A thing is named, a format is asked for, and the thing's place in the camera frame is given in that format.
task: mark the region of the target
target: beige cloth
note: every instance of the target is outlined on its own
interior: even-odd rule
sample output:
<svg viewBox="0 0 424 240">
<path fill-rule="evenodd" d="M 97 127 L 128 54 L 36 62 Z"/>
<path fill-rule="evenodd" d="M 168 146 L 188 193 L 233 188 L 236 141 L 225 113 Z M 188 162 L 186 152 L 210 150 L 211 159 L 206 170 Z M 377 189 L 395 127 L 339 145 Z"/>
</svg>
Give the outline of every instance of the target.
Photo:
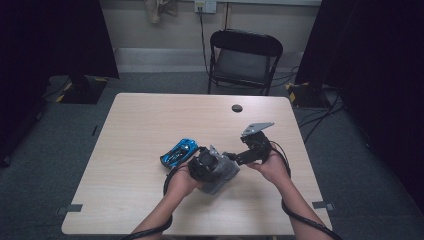
<svg viewBox="0 0 424 240">
<path fill-rule="evenodd" d="M 159 23 L 161 13 L 177 16 L 177 0 L 144 0 L 147 15 L 152 23 Z"/>
</svg>

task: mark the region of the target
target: white wall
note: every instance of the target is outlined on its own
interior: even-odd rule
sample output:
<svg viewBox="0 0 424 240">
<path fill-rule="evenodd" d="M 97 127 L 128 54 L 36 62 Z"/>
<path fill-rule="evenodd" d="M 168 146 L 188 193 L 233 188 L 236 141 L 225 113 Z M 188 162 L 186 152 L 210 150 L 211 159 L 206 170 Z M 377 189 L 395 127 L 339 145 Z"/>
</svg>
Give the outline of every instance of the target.
<svg viewBox="0 0 424 240">
<path fill-rule="evenodd" d="M 114 48 L 187 49 L 201 53 L 201 26 L 193 1 L 178 1 L 178 16 L 160 15 L 160 23 L 150 23 L 144 1 L 101 1 L 109 36 Z M 216 14 L 204 14 L 204 36 L 209 49 L 210 35 L 224 28 L 245 29 L 273 35 L 284 46 L 283 60 L 300 62 L 319 6 L 252 3 L 217 3 Z"/>
</svg>

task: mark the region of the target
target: light wood table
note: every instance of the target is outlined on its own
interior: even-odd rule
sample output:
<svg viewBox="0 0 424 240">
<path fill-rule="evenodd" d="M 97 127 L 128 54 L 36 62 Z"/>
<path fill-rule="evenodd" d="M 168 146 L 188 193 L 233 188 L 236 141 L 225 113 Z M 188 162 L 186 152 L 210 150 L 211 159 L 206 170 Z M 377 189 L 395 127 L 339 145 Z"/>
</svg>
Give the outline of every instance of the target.
<svg viewBox="0 0 424 240">
<path fill-rule="evenodd" d="M 231 107 L 239 104 L 243 111 Z M 292 179 L 312 206 L 322 201 L 291 105 L 282 97 L 121 93 L 111 107 L 72 204 L 65 234 L 129 234 L 162 198 L 169 172 L 159 156 L 182 138 L 219 152 L 240 153 L 241 132 L 251 123 L 274 122 L 263 132 L 279 143 Z M 277 189 L 241 166 L 216 195 L 195 190 L 174 212 L 168 235 L 292 235 Z M 331 228 L 327 210 L 316 209 Z"/>
</svg>

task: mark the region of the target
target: baseboard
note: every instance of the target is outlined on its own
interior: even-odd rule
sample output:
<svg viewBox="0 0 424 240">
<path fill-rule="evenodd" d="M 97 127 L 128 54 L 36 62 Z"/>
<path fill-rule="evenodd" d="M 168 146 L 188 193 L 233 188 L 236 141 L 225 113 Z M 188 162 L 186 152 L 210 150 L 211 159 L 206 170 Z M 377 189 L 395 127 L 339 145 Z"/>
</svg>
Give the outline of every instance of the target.
<svg viewBox="0 0 424 240">
<path fill-rule="evenodd" d="M 201 49 L 115 48 L 119 72 L 201 72 L 205 60 Z M 299 66 L 303 52 L 287 52 L 277 67 L 278 72 L 290 72 Z M 210 51 L 206 51 L 209 67 Z"/>
</svg>

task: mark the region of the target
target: wall outlet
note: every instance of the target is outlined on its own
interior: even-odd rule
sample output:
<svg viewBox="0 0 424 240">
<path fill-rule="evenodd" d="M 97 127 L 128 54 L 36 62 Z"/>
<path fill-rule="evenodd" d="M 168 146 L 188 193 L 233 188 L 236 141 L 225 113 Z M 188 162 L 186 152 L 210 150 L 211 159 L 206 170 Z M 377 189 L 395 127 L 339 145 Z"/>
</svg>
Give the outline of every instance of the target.
<svg viewBox="0 0 424 240">
<path fill-rule="evenodd" d="M 199 12 L 199 8 L 202 13 L 216 13 L 216 0 L 194 1 L 194 12 Z"/>
</svg>

